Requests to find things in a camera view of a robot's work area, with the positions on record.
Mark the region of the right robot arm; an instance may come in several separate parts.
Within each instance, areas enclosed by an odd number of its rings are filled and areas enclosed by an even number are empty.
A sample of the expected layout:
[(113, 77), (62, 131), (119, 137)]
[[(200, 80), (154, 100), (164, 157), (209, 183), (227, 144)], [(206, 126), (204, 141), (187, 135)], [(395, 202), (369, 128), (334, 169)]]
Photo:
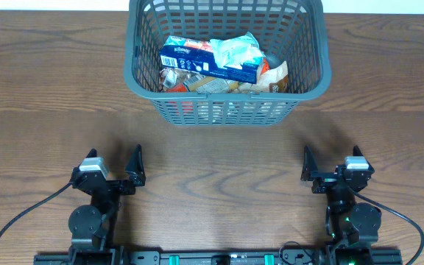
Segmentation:
[(367, 202), (356, 202), (358, 191), (367, 187), (375, 172), (360, 149), (336, 166), (321, 172), (309, 146), (304, 147), (302, 181), (312, 183), (314, 194), (325, 194), (325, 229), (331, 242), (314, 254), (315, 264), (374, 264), (372, 244), (378, 241), (381, 210)]

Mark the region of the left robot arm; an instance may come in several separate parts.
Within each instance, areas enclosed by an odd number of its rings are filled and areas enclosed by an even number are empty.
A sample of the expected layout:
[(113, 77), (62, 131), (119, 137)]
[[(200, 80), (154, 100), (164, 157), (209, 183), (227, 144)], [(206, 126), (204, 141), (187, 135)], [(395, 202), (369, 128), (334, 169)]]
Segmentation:
[(69, 217), (71, 231), (70, 264), (128, 264), (129, 254), (113, 243), (120, 198), (135, 194), (145, 185), (142, 148), (137, 145), (126, 166), (124, 180), (108, 180), (105, 160), (92, 149), (73, 169), (70, 183), (91, 197), (88, 205), (76, 208)]

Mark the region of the orange biscuit roll package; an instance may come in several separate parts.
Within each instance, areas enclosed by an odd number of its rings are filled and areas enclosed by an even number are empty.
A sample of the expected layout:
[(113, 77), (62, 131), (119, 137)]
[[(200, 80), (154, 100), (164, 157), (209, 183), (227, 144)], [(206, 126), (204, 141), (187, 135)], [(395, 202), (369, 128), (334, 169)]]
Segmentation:
[(166, 91), (169, 93), (195, 91), (197, 93), (230, 93), (238, 89), (240, 85), (242, 82), (197, 74)]

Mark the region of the teal snack pack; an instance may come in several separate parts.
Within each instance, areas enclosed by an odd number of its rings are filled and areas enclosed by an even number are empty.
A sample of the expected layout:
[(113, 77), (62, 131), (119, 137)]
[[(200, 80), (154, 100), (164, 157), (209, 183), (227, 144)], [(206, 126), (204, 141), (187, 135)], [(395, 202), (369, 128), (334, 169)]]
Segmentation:
[(245, 63), (259, 65), (265, 57), (251, 32), (227, 40), (210, 39), (215, 63), (220, 68), (241, 66)]

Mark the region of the beige cookie snack pouch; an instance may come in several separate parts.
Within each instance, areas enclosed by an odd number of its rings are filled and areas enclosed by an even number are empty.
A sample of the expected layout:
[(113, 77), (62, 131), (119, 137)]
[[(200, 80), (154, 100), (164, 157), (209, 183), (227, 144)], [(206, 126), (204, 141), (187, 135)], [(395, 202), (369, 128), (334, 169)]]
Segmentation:
[(189, 71), (184, 71), (178, 68), (164, 68), (160, 71), (160, 82), (166, 90), (179, 85), (189, 77)]

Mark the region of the Kleenex tissue multipack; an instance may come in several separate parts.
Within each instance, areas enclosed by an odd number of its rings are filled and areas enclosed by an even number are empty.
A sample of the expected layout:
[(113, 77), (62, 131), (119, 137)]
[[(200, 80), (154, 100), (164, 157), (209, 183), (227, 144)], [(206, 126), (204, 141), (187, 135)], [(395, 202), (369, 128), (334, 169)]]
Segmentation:
[(193, 71), (210, 77), (255, 84), (266, 65), (263, 57), (243, 63), (216, 64), (209, 41), (194, 40), (170, 35), (160, 49), (163, 66)]

